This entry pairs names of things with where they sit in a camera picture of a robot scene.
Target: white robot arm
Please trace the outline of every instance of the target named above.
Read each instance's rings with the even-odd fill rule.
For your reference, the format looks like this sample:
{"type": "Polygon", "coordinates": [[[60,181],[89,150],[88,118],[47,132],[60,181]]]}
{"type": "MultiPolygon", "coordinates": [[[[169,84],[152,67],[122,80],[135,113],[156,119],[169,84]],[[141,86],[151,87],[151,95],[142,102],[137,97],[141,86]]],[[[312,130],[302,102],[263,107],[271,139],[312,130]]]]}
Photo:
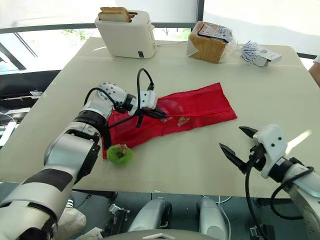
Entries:
{"type": "Polygon", "coordinates": [[[87,96],[78,116],[48,146],[44,168],[22,182],[0,203],[1,240],[54,237],[73,185],[88,175],[96,162],[100,138],[105,138],[108,144],[105,147],[111,145],[108,118],[113,110],[128,111],[141,120],[144,114],[166,117],[156,109],[153,83],[147,91],[138,92],[138,96],[128,94],[111,82],[93,90],[98,91],[89,101],[87,96]]]}
{"type": "Polygon", "coordinates": [[[263,178],[271,177],[281,185],[271,196],[271,209],[279,217],[288,220],[304,219],[310,240],[320,239],[320,173],[313,167],[304,166],[296,158],[285,159],[288,142],[277,125],[267,125],[259,131],[241,126],[240,129],[253,139],[255,146],[250,150],[247,163],[240,160],[235,152],[220,143],[226,157],[246,174],[246,196],[249,210],[260,235],[267,240],[263,230],[257,223],[253,212],[249,193],[249,175],[254,167],[261,171],[263,178]],[[285,190],[293,203],[299,208],[302,216],[283,216],[274,207],[273,200],[280,190],[285,190]]]}

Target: black cable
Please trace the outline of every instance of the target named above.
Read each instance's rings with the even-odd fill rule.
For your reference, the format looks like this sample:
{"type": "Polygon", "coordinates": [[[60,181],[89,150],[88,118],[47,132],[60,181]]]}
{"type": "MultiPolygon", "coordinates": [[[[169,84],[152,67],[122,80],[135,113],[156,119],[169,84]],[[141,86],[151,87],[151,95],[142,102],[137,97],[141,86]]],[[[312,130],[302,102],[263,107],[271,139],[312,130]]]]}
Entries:
{"type": "Polygon", "coordinates": [[[120,124],[123,124],[123,123],[125,123],[126,121],[129,121],[130,119],[133,119],[135,116],[136,116],[136,115],[133,114],[132,116],[127,117],[126,119],[123,119],[123,120],[121,120],[121,121],[118,121],[118,122],[116,122],[115,124],[112,124],[111,126],[109,126],[109,129],[111,129],[111,128],[115,127],[115,126],[118,126],[118,125],[120,125],[120,124]]]}
{"type": "Polygon", "coordinates": [[[141,75],[141,72],[145,72],[145,74],[148,76],[149,78],[149,81],[150,81],[150,84],[148,86],[148,90],[153,90],[155,87],[154,87],[154,82],[150,76],[150,74],[148,73],[147,70],[145,70],[144,68],[140,68],[137,75],[136,75],[136,90],[137,90],[137,101],[138,101],[138,104],[137,104],[137,108],[136,108],[136,111],[135,113],[130,116],[130,117],[127,117],[126,119],[123,119],[119,122],[116,122],[115,124],[112,124],[111,126],[109,126],[109,129],[115,127],[115,126],[118,126],[120,124],[123,124],[131,119],[133,119],[135,116],[138,116],[139,114],[141,114],[141,109],[140,109],[140,106],[141,106],[141,95],[140,95],[140,75],[141,75]]]}
{"type": "Polygon", "coordinates": [[[78,206],[75,206],[74,208],[75,208],[75,209],[79,208],[82,204],[85,203],[85,201],[86,201],[87,199],[90,199],[91,197],[92,197],[92,195],[91,195],[91,194],[88,194],[88,195],[85,197],[85,199],[82,201],[82,203],[80,203],[78,206]]]}
{"type": "Polygon", "coordinates": [[[102,88],[100,87],[94,87],[94,88],[91,88],[90,91],[87,93],[86,97],[85,97],[85,100],[84,100],[84,104],[83,105],[86,105],[87,101],[88,101],[88,98],[90,97],[91,93],[94,91],[94,90],[98,90],[100,92],[103,92],[104,95],[107,96],[107,98],[112,102],[113,106],[116,107],[118,104],[112,99],[111,96],[109,96],[109,94],[103,90],[102,88]]]}
{"type": "Polygon", "coordinates": [[[75,206],[75,207],[66,206],[66,208],[67,208],[67,209],[77,209],[77,208],[79,208],[82,204],[84,204],[87,199],[90,199],[91,197],[92,197],[92,195],[91,195],[91,194],[88,194],[88,195],[85,197],[85,199],[84,199],[78,206],[75,206]]]}
{"type": "Polygon", "coordinates": [[[254,225],[258,229],[258,232],[259,232],[260,236],[262,236],[264,238],[264,240],[269,240],[268,236],[266,235],[266,233],[264,232],[263,228],[260,226],[260,224],[258,222],[257,216],[255,214],[255,211],[254,211],[254,208],[252,206],[251,199],[250,199],[249,177],[250,177],[251,169],[254,166],[254,164],[255,164],[254,161],[249,161],[248,168],[247,168],[247,171],[246,171],[246,175],[245,175],[245,199],[246,199],[246,202],[248,204],[249,211],[250,211],[250,214],[252,216],[254,225]]]}
{"type": "Polygon", "coordinates": [[[271,210],[276,214],[278,215],[280,218],[283,218],[283,219],[287,219],[287,220],[299,220],[299,219],[303,219],[303,216],[285,216],[285,215],[282,215],[281,213],[279,213],[276,209],[275,209],[275,205],[274,205],[274,200],[275,200],[275,197],[276,195],[282,190],[284,189],[285,187],[289,186],[290,184],[292,184],[295,180],[305,176],[305,175],[308,175],[309,173],[311,173],[314,168],[312,166],[308,166],[307,167],[308,170],[284,181],[273,193],[272,193],[272,196],[271,196],[271,200],[270,200],[270,207],[271,207],[271,210]]]}

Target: table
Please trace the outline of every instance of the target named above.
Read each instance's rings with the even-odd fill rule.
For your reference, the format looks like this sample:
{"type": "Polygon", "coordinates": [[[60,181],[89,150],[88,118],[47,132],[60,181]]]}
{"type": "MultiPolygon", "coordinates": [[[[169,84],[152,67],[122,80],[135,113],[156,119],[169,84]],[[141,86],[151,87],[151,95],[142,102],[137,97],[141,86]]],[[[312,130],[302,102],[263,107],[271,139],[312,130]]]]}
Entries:
{"type": "MultiPolygon", "coordinates": [[[[74,188],[243,197],[245,177],[218,145],[247,160],[253,144],[238,126],[278,124],[288,140],[311,130],[290,155],[320,169],[320,90],[292,47],[267,46],[282,60],[257,67],[239,53],[222,64],[186,57],[186,43],[159,46],[150,59],[114,57],[104,46],[101,38],[90,38],[32,107],[0,151],[0,181],[21,182],[43,167],[48,144],[77,116],[90,88],[110,81],[136,94],[140,68],[151,74],[159,97],[220,82],[238,119],[153,138],[133,149],[125,167],[103,161],[100,152],[91,174],[74,188]]],[[[146,88],[147,78],[142,82],[146,88]]],[[[252,197],[270,197],[277,186],[252,171],[252,197]]]]}

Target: red fabric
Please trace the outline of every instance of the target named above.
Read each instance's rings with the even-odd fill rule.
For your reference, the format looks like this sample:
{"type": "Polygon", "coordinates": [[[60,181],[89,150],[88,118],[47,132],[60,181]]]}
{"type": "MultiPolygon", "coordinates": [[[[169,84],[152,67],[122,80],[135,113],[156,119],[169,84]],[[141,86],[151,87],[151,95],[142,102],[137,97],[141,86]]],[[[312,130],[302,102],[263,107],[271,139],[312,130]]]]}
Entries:
{"type": "MultiPolygon", "coordinates": [[[[237,118],[220,83],[161,97],[156,106],[167,114],[168,120],[144,116],[141,127],[137,128],[135,125],[138,117],[136,116],[110,129],[112,145],[126,143],[129,148],[134,148],[153,137],[188,131],[237,118]],[[190,117],[190,119],[178,126],[180,117],[190,117]]],[[[114,111],[108,124],[111,126],[128,117],[128,114],[114,111]]]]}

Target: white toaster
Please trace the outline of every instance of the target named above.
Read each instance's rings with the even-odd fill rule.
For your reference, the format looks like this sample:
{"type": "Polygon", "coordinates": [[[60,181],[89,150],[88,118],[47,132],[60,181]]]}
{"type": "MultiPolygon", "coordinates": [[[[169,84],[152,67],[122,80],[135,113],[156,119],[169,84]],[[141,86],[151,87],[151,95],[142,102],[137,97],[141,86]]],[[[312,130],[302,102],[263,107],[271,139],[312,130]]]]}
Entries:
{"type": "Polygon", "coordinates": [[[156,50],[156,43],[150,16],[145,11],[136,13],[132,22],[101,21],[97,17],[94,21],[101,37],[114,56],[148,59],[156,50]]]}

